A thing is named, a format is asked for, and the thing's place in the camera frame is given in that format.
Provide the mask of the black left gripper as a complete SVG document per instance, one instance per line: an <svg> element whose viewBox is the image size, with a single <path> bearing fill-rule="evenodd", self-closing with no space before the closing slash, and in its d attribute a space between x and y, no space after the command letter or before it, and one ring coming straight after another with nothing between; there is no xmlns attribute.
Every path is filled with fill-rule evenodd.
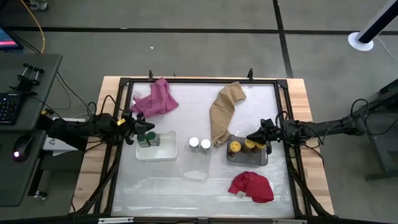
<svg viewBox="0 0 398 224"><path fill-rule="evenodd" d="M141 120L141 117L138 116L136 118L133 117L132 111L130 109L126 109L122 112L121 118L124 119L123 126L124 126L124 140L128 145L132 145L134 141L132 137L137 135L145 134L146 132L150 131L151 129L155 128L155 124L148 123L144 120Z"/></svg>

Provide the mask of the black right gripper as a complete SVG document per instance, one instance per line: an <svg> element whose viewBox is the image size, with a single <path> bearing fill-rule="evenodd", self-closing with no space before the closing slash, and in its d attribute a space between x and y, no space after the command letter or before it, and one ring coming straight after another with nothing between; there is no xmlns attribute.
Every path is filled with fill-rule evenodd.
<svg viewBox="0 0 398 224"><path fill-rule="evenodd" d="M271 119L261 119L261 127L246 136L251 141L260 141L266 145L266 153L272 153L272 141L280 142L280 129L273 123Z"/></svg>

